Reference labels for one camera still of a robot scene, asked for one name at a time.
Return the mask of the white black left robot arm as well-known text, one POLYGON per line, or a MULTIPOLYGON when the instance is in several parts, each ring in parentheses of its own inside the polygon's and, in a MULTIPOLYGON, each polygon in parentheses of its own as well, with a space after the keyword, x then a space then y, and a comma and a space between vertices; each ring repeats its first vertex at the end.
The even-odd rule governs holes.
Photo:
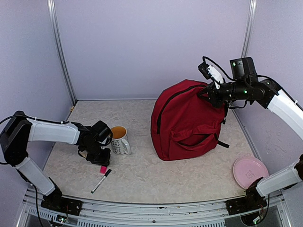
POLYGON ((84 126, 79 122, 39 119, 28 116, 23 111, 16 111, 1 120, 1 123, 5 124, 0 133, 0 147, 5 164, 19 171, 42 195, 48 196, 48 203, 56 210, 62 210, 66 206, 66 199, 30 157, 28 148, 32 144, 73 145, 79 152, 87 153, 86 159, 90 163, 108 165, 109 151, 106 146, 111 143, 113 133, 103 121, 84 126))

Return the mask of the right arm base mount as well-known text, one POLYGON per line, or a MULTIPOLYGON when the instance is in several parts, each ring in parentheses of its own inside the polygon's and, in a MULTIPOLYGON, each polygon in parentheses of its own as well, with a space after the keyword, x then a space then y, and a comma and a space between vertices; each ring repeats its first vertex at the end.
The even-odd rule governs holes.
POLYGON ((260 196, 256 188, 251 187, 245 191, 246 195, 236 199, 230 199, 225 202, 228 214, 235 215, 267 206, 267 200, 260 196))

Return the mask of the pink black highlighter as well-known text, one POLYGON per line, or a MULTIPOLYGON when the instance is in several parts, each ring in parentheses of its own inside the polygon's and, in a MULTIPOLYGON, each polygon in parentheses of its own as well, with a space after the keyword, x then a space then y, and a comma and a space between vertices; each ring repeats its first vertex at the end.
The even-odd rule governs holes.
POLYGON ((104 175, 107 172, 107 166, 102 166, 100 169, 100 173, 104 175))

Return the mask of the red student backpack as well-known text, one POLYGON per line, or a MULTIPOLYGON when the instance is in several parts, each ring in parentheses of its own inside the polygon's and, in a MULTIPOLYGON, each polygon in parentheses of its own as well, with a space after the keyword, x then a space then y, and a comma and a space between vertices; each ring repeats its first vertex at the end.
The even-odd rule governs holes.
POLYGON ((164 161, 202 156, 217 145, 228 109, 213 107, 205 94, 207 83, 185 79, 162 91, 151 115, 151 139, 158 157, 164 161))

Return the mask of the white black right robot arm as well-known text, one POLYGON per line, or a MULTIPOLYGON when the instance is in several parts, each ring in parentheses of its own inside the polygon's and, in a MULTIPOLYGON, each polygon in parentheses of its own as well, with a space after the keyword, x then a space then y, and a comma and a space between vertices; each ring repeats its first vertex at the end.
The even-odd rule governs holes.
MULTIPOLYGON (((299 137, 303 137, 303 109, 274 79, 261 76, 256 72, 251 57, 230 60, 232 77, 225 82, 226 72, 212 59, 203 56, 198 70, 212 82, 198 93, 198 97, 208 94, 208 101, 213 107, 231 104, 238 100, 245 103, 257 102, 264 109, 279 117, 299 137)), ((252 210, 261 197, 281 189, 288 189, 303 180, 303 158, 265 178, 257 179, 247 190, 242 199, 242 206, 252 210)))

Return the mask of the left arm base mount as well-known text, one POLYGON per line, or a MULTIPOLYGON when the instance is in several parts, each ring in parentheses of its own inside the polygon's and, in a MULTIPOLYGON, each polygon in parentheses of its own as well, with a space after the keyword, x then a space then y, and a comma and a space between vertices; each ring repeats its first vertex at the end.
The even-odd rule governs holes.
POLYGON ((43 195, 41 207, 49 210, 79 216, 83 202, 76 199, 63 197, 59 188, 55 188, 49 195, 43 195))

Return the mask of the beige eraser stick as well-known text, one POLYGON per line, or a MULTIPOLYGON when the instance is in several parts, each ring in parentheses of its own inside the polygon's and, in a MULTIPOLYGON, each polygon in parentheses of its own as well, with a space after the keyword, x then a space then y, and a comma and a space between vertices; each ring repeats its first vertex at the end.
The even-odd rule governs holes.
POLYGON ((86 156, 87 156, 87 154, 86 153, 83 153, 83 152, 79 152, 79 155, 81 156, 81 157, 83 157, 83 158, 86 158, 86 156))

